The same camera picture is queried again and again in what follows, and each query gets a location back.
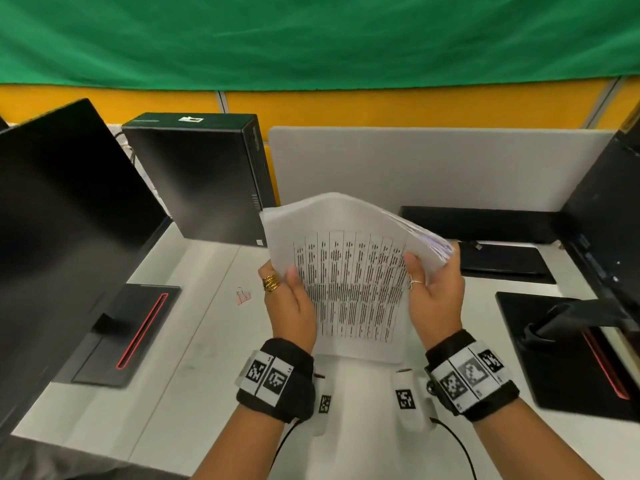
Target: monitor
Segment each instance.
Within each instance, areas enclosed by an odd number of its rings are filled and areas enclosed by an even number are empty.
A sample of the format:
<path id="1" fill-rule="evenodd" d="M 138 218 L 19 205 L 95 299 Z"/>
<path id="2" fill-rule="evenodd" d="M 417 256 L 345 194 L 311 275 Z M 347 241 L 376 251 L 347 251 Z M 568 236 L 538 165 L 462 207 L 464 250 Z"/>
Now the monitor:
<path id="1" fill-rule="evenodd" d="M 0 132 L 0 438 L 170 223 L 88 99 Z"/>

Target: wristband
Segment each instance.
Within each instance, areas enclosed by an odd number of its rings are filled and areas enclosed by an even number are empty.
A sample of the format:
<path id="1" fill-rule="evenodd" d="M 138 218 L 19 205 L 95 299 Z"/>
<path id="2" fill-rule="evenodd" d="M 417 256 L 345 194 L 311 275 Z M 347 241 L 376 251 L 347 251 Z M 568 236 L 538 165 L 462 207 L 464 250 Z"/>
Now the wristband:
<path id="1" fill-rule="evenodd" d="M 292 342 L 267 340 L 236 379 L 236 400 L 286 423 L 307 420 L 316 401 L 313 367 L 313 357 Z"/>
<path id="2" fill-rule="evenodd" d="M 427 352 L 433 393 L 454 415 L 478 421 L 516 400 L 520 391 L 502 361 L 465 330 Z"/>

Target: ring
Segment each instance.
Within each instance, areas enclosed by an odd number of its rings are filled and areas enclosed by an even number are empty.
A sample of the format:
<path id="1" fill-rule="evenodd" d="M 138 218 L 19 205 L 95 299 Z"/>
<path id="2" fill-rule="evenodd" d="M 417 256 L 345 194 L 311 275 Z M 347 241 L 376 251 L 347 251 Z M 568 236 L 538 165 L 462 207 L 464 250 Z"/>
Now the ring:
<path id="1" fill-rule="evenodd" d="M 262 287 L 267 293 L 271 293 L 278 286 L 280 286 L 280 280 L 275 274 L 270 274 L 266 278 L 262 279 Z"/>
<path id="2" fill-rule="evenodd" d="M 423 284 L 424 284 L 424 283 L 423 283 L 423 282 L 421 282 L 421 281 L 414 280 L 414 279 L 413 279 L 413 276 L 412 276 L 411 274 L 409 275 L 409 279 L 411 280 L 411 282 L 409 282 L 409 290 L 412 290 L 412 289 L 413 289 L 413 284 L 414 284 L 414 283 L 420 283 L 421 285 L 423 285 Z"/>

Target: floor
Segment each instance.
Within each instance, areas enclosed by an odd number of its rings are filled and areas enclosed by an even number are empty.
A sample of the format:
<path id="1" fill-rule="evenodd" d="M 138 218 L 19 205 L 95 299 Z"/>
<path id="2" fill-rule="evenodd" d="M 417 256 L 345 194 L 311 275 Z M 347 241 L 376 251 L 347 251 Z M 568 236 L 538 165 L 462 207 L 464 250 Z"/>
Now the floor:
<path id="1" fill-rule="evenodd" d="M 59 446 L 0 440 L 0 480 L 183 480 L 186 477 Z"/>

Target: table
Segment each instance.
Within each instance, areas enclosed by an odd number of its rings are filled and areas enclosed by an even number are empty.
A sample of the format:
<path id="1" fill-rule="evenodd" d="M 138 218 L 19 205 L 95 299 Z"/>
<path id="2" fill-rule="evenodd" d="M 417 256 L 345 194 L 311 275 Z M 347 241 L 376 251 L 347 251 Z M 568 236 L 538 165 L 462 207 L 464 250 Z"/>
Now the table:
<path id="1" fill-rule="evenodd" d="M 510 366 L 522 398 L 604 478 L 636 478 L 637 424 L 539 410 L 532 402 L 496 291 L 594 297 L 564 250 L 537 247 L 558 284 L 467 278 L 463 323 Z M 256 273 L 267 259 L 261 248 L 188 242 L 166 280 L 184 291 L 131 386 L 52 384 L 16 434 L 191 475 L 236 407 L 232 384 L 238 371 L 269 337 Z M 252 293 L 241 306 L 236 305 L 238 289 Z M 390 387 L 398 366 L 327 357 L 318 357 L 316 364 L 335 384 L 327 430 L 311 438 L 304 425 L 297 429 L 271 478 L 304 478 L 305 471 L 309 479 L 471 478 L 464 453 L 443 428 L 411 435 L 399 427 Z M 424 364 L 424 351 L 412 333 L 405 365 L 419 369 Z M 436 408 L 465 444 L 478 478 L 499 479 L 468 421 L 439 404 Z"/>

